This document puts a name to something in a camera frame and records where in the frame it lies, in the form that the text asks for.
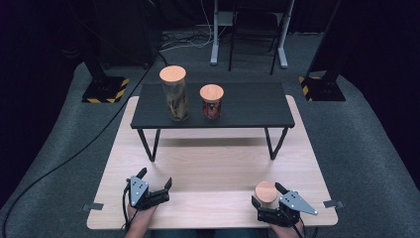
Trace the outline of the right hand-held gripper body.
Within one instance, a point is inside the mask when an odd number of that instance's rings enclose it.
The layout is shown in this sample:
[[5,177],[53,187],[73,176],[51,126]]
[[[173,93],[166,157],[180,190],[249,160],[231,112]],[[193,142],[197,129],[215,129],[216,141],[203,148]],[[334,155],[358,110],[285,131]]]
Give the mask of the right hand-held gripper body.
[[290,190],[278,199],[277,208],[257,209],[257,219],[280,227],[291,227],[301,218],[301,213],[317,215],[318,211],[312,207],[297,191]]

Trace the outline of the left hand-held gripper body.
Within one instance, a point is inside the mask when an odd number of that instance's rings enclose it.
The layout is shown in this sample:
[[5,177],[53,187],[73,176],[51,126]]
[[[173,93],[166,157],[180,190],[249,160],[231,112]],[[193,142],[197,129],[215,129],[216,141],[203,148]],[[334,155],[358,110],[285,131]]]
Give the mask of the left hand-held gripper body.
[[169,190],[149,191],[149,184],[136,177],[129,181],[129,203],[137,210],[147,210],[169,201]]

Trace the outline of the short jar with pale contents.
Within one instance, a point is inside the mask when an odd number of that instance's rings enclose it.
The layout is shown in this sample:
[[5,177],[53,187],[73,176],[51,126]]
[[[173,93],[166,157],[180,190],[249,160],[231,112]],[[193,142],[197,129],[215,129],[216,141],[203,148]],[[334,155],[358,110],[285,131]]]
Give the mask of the short jar with pale contents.
[[262,207],[275,208],[278,191],[270,181],[261,181],[255,187],[255,196]]

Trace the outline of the black desktop shelf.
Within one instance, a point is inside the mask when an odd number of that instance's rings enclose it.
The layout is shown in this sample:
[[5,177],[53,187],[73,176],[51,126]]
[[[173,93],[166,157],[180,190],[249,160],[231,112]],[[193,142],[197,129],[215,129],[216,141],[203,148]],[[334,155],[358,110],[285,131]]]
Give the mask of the black desktop shelf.
[[157,148],[149,146],[146,129],[280,128],[282,133],[277,144],[268,146],[269,157],[276,158],[287,131],[295,126],[279,82],[224,82],[221,117],[216,120],[207,119],[202,113],[201,87],[200,83],[186,85],[189,117],[176,122],[169,118],[162,86],[156,83],[143,85],[131,127],[138,131],[151,161],[156,158]]

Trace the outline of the short jar with red contents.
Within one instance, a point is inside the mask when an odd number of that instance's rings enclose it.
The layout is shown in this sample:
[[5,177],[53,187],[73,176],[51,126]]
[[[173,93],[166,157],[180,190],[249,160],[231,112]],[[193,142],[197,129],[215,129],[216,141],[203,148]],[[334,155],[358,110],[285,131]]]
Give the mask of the short jar with red contents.
[[218,84],[206,84],[200,88],[202,98],[202,114],[209,120],[217,120],[221,117],[222,98],[224,89]]

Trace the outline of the tall glass jar wooden lid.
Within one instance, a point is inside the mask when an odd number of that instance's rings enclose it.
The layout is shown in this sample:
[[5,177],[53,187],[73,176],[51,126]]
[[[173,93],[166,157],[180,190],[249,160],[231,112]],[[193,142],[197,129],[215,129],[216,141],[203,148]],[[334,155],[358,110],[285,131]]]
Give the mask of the tall glass jar wooden lid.
[[165,95],[169,117],[173,121],[185,121],[189,116],[189,101],[185,83],[186,70],[179,65],[163,68],[159,77]]

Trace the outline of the person's left hand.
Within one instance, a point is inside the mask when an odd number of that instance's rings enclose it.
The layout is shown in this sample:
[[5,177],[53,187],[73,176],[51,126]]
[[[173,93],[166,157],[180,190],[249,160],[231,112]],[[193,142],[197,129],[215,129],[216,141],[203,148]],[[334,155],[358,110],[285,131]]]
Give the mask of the person's left hand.
[[128,205],[127,211],[131,222],[125,238],[144,238],[156,210],[157,207],[153,206],[147,210],[138,211],[131,205]]

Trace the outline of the person's right hand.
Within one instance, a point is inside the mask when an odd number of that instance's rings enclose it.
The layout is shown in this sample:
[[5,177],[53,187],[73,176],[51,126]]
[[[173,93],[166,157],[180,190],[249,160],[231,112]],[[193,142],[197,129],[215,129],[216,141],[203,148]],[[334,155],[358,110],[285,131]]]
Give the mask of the person's right hand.
[[278,238],[302,238],[304,236],[303,223],[301,220],[291,227],[280,227],[273,224],[270,224],[269,227],[274,231]]

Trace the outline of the grey tape tab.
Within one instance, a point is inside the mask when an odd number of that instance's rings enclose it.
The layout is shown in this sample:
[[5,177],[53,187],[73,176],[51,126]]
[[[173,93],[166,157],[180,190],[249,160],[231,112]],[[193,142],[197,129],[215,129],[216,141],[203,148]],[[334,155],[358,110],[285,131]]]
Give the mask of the grey tape tab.
[[335,209],[344,208],[346,206],[346,204],[342,200],[327,200],[324,201],[323,204],[326,208],[333,207]]
[[90,211],[90,210],[102,210],[104,204],[103,203],[85,203],[82,205],[81,210],[82,211]]

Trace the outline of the black stand with striped base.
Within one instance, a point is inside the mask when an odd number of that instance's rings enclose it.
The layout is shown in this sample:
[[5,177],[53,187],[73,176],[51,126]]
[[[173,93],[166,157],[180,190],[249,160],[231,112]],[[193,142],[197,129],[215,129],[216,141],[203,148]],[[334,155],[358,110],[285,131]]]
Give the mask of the black stand with striped base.
[[342,0],[338,0],[326,32],[304,76],[299,77],[299,83],[307,101],[345,101],[346,98],[337,84],[337,78],[343,64],[342,52],[329,53],[333,40],[330,35]]
[[108,76],[92,52],[82,54],[83,61],[92,76],[82,101],[87,103],[115,103],[124,95],[129,79],[124,76]]

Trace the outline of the white desk leg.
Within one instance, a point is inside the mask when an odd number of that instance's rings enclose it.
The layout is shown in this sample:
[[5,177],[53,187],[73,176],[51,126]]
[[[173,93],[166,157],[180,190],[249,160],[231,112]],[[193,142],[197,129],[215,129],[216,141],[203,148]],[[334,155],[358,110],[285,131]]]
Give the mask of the white desk leg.
[[285,44],[285,39],[288,33],[288,28],[289,28],[289,23],[291,20],[294,3],[295,3],[295,0],[288,0],[286,10],[282,14],[281,20],[280,20],[281,35],[279,39],[277,53],[278,53],[279,65],[283,69],[288,68],[288,62],[287,62],[287,58],[285,54],[284,44]]
[[219,55],[219,8],[218,0],[213,0],[213,44],[210,57],[210,65],[217,65]]

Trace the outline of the dark cabinet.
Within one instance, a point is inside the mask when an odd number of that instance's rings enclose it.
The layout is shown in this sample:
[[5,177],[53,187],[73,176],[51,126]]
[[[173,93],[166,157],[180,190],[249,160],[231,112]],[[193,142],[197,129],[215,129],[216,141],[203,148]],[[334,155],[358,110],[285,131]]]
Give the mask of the dark cabinet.
[[161,27],[153,0],[95,0],[98,57],[107,66],[152,65]]

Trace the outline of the black chair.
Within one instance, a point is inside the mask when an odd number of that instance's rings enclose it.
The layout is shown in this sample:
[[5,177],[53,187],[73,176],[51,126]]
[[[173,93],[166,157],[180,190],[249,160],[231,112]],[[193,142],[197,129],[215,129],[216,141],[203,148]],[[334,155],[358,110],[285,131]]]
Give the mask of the black chair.
[[268,52],[273,52],[270,74],[279,57],[278,48],[290,16],[294,0],[235,0],[228,70],[232,69],[236,39],[271,39]]

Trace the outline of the white power box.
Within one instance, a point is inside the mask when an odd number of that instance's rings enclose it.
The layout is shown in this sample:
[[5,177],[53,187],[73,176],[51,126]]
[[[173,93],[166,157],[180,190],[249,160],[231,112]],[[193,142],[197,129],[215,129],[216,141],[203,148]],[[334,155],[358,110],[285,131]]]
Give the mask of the white power box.
[[217,23],[219,27],[230,27],[232,25],[233,13],[227,11],[220,11],[217,16]]

